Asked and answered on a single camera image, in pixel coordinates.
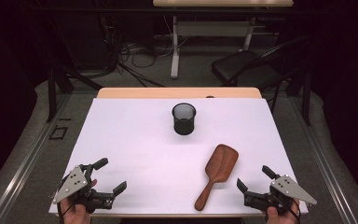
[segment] black chair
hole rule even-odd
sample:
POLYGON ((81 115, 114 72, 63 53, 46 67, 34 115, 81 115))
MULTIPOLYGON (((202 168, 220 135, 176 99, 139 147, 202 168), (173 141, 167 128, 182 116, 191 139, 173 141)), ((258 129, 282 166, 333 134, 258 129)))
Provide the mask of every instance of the black chair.
POLYGON ((284 80, 300 73, 303 62, 301 53, 310 42, 308 36, 301 36, 275 46, 262 55, 244 50, 212 63, 212 72, 222 86, 256 87, 261 92, 275 88, 271 113, 277 101, 279 88, 284 80))

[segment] dark background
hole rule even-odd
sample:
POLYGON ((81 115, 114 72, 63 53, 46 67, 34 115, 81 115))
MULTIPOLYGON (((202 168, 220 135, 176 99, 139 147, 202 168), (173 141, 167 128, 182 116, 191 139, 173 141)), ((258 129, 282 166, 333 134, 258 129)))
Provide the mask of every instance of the dark background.
MULTIPOLYGON (((34 6, 57 2, 63 1, 31 1, 34 6)), ((152 7, 152 1, 112 2, 119 7, 152 7)), ((91 6, 86 0, 82 4, 91 6)), ((329 12, 323 18, 288 18, 280 41, 303 34, 314 37, 309 68, 312 90, 324 100, 333 144, 358 183, 358 1, 296 0, 294 7, 329 12)), ((153 32, 164 30, 158 27, 163 24, 158 16, 121 21, 121 32, 127 38, 149 47, 153 46, 153 32)), ((97 18, 61 16, 51 23, 24 15, 21 1, 0 1, 0 169, 31 116, 34 87, 47 80, 49 63, 31 29, 32 22, 43 28, 49 48, 60 62, 76 69, 100 69, 111 63, 97 18)))

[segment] table leg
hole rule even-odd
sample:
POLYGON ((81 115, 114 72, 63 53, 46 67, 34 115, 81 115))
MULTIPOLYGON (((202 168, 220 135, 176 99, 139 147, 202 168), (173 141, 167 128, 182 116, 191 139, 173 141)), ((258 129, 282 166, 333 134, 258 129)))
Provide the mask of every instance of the table leg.
POLYGON ((255 26, 255 18, 251 18, 251 20, 249 22, 249 27, 247 28, 248 30, 247 30, 245 43, 243 44, 243 50, 248 50, 249 46, 251 45, 251 39, 252 39, 254 26, 255 26))
POLYGON ((48 120, 51 122, 57 113, 57 97, 55 88, 55 75, 52 69, 48 73, 48 120))
POLYGON ((179 70, 179 48, 178 48, 178 26, 177 18, 173 17, 173 56, 172 56, 172 67, 171 67, 171 78, 178 78, 179 70))
POLYGON ((310 126, 310 71, 306 71, 303 89, 301 115, 303 120, 310 126))

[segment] white table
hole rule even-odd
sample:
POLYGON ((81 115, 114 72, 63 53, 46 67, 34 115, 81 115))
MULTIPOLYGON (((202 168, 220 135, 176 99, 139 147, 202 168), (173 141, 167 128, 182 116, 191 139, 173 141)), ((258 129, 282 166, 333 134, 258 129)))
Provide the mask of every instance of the white table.
MULTIPOLYGON (((296 179, 267 102, 255 88, 102 89, 65 174, 77 164, 101 158, 108 158, 109 163, 93 172, 92 178, 98 179, 94 188, 111 192, 123 181, 128 187, 116 197, 111 210, 96 210, 94 216, 261 216, 260 211, 243 205, 237 178, 259 193, 268 192, 271 182, 261 172, 263 165, 296 179), (159 92, 165 99, 156 98, 159 92), (204 98, 208 95, 227 98, 204 98), (172 108, 182 102, 197 109, 195 130, 187 136, 173 130, 172 108), (194 203, 207 184, 205 165, 221 143, 235 148, 240 156, 230 178, 214 185, 199 212, 194 203)), ((303 203, 301 210, 308 212, 303 203)), ((49 212, 56 214, 56 206, 49 212)))
MULTIPOLYGON (((154 0, 155 7, 291 7, 292 0, 154 0)), ((245 36, 243 49, 249 48, 255 18, 249 21, 178 21, 173 17, 173 56, 171 78, 179 76, 178 36, 245 36)))

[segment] black cup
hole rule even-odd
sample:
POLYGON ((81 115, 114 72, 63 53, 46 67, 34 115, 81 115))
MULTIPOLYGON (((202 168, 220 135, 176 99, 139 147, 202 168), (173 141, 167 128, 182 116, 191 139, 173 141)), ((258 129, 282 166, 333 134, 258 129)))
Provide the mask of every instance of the black cup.
POLYGON ((181 134, 188 135, 194 131, 196 108, 188 103, 181 103, 173 107, 173 129, 181 134))

